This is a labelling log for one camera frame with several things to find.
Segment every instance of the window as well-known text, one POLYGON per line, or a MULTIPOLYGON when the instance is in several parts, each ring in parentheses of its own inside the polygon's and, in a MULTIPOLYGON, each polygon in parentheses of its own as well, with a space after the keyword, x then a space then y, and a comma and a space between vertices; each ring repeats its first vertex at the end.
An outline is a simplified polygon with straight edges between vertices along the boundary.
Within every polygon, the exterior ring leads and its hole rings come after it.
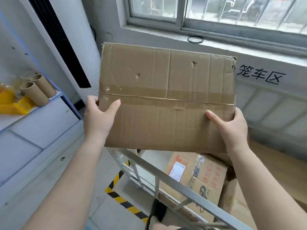
POLYGON ((307 0, 125 0, 129 24, 307 54, 307 0))

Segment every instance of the paper tube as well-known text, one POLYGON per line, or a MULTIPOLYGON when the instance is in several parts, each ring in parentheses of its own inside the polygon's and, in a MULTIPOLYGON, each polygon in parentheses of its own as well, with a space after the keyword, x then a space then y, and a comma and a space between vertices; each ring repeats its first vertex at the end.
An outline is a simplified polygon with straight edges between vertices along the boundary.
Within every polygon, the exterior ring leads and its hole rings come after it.
POLYGON ((23 91, 29 98, 32 99, 32 101, 37 105, 37 106, 44 106, 48 104, 49 98, 47 98, 46 95, 38 88, 38 86, 32 82, 26 82, 23 83, 20 86, 21 91, 23 91))
POLYGON ((53 97, 56 95, 56 91, 42 74, 33 75, 31 81, 35 82, 38 88, 40 88, 47 97, 53 97))

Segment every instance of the black shoe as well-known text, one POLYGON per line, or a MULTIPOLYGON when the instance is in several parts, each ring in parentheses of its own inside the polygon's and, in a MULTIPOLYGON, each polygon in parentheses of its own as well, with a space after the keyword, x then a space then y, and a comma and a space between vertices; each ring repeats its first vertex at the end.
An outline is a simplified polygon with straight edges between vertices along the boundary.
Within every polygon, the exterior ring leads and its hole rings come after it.
POLYGON ((151 212, 148 217, 148 221, 146 223, 145 230, 149 230, 149 223, 150 223, 150 219, 152 216, 157 217, 159 222, 162 222, 163 217, 165 216, 166 210, 167 210, 167 207, 163 203, 159 202, 159 200, 155 199, 151 207, 151 212))

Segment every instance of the yellow object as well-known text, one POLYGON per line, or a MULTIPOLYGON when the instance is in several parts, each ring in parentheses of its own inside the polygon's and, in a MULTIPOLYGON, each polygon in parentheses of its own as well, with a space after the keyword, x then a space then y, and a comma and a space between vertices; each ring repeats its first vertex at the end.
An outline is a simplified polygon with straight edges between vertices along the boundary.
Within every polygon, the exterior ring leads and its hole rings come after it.
POLYGON ((24 96, 16 102, 15 100, 16 96, 12 90, 5 89, 1 92, 0 114, 26 115, 35 107, 34 102, 28 96, 24 96))

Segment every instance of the hazard striped tape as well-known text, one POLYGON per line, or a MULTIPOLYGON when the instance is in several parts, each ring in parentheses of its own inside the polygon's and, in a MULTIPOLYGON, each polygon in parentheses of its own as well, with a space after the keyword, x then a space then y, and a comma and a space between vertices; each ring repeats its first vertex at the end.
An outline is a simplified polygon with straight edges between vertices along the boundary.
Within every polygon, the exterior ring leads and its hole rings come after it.
POLYGON ((124 172, 121 170, 114 180, 110 183, 110 185, 105 189, 105 192, 112 197, 115 201, 117 201, 120 205, 122 205, 124 208, 126 208, 129 212, 133 213, 135 216, 137 216, 139 219, 147 223, 148 216, 144 214, 141 210, 136 208, 134 205, 129 203, 127 200, 125 200, 123 197, 121 197, 119 194, 117 194, 115 191, 113 191, 114 186, 117 184, 119 179, 123 176, 124 172))

